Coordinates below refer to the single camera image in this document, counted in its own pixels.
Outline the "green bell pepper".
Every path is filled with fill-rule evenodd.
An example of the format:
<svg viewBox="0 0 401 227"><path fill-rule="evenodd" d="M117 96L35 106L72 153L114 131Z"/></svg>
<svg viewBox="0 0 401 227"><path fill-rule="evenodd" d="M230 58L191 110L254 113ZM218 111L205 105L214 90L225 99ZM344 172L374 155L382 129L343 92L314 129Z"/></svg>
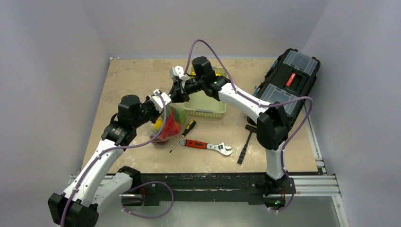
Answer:
<svg viewBox="0 0 401 227"><path fill-rule="evenodd" d="M184 124L187 121L187 114L185 110L181 108L173 108L172 114L174 115L174 121L180 124Z"/></svg>

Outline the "clear dotted zip top bag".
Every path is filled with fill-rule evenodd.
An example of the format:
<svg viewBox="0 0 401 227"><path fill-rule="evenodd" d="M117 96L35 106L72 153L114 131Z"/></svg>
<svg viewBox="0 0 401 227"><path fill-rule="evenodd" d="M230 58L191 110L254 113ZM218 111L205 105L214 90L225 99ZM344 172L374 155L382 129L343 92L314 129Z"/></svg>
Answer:
<svg viewBox="0 0 401 227"><path fill-rule="evenodd" d="M173 137L181 134L184 125L187 122L187 114L185 110L178 104L173 104L167 93L161 93L159 90L151 96L151 101L156 101L157 107L163 107L162 102L165 103L165 108L161 110L161 115L149 128L148 134L153 141L154 145L164 145Z"/></svg>

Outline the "red chili pepper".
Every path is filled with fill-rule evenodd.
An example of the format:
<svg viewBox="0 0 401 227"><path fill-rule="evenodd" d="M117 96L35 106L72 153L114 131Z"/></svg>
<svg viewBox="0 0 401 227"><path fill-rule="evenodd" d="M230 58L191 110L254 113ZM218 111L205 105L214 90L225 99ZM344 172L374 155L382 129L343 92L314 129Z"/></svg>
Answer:
<svg viewBox="0 0 401 227"><path fill-rule="evenodd" d="M181 131L181 124L174 121L174 117L171 115L166 121L166 125L159 135L162 139L166 139L171 136L179 134Z"/></svg>

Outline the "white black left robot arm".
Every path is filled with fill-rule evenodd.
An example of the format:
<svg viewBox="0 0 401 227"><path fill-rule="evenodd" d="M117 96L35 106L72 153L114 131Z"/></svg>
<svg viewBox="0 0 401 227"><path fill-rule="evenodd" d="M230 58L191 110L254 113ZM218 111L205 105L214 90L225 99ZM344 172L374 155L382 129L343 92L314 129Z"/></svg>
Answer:
<svg viewBox="0 0 401 227"><path fill-rule="evenodd" d="M168 94L155 90L144 102L136 95L126 95L118 105L90 160L77 178L61 193L53 193L48 206L55 224L61 227L93 227L102 209L123 191L140 190L139 171L123 167L111 183L100 186L111 166L131 148L137 128L155 123L172 102Z"/></svg>

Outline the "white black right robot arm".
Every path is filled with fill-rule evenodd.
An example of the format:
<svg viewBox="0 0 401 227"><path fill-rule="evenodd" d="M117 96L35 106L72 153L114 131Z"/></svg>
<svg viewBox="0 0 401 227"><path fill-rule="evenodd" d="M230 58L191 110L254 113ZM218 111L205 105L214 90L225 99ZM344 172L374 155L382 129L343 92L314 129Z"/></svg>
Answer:
<svg viewBox="0 0 401 227"><path fill-rule="evenodd" d="M230 75L218 76L204 56L195 58L192 66L195 75L191 79L181 66L170 69L173 86L169 96L172 102L188 102L190 94L203 91L207 96L229 104L248 116L256 123L257 140L265 148L266 188L270 192L278 192L284 186L283 178L288 176L284 150L291 129L283 103L272 104L243 91L235 85Z"/></svg>

